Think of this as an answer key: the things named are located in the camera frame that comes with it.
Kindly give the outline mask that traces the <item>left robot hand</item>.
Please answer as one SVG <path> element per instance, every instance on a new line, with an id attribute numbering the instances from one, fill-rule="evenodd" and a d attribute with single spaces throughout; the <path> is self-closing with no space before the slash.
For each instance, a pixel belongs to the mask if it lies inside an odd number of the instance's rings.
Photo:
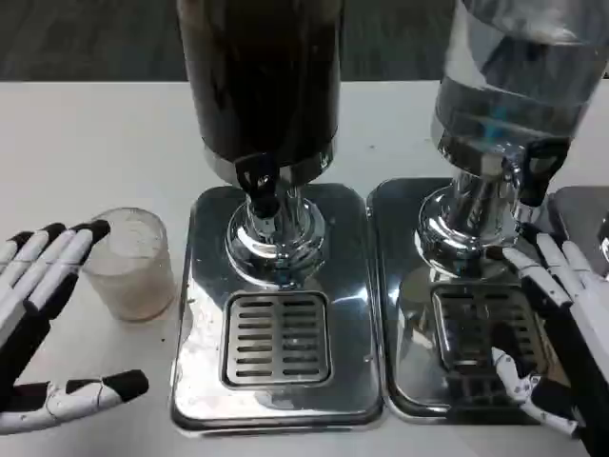
<path id="1" fill-rule="evenodd" d="M 132 369 L 100 378 L 20 385 L 77 285 L 91 250 L 110 233 L 94 220 L 21 231 L 1 245 L 1 433 L 58 427 L 127 404 L 147 393 L 147 376 Z"/>

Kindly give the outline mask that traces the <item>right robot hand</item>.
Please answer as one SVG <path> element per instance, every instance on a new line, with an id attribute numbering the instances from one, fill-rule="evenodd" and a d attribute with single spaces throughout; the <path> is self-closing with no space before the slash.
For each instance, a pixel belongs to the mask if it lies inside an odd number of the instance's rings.
<path id="1" fill-rule="evenodd" d="M 494 246 L 487 255 L 514 271 L 558 356 L 568 383 L 527 366 L 514 331 L 496 324 L 493 367 L 511 401 L 538 423 L 583 442 L 591 456 L 608 453 L 608 281 L 580 248 L 527 228 L 532 259 L 517 248 Z"/>

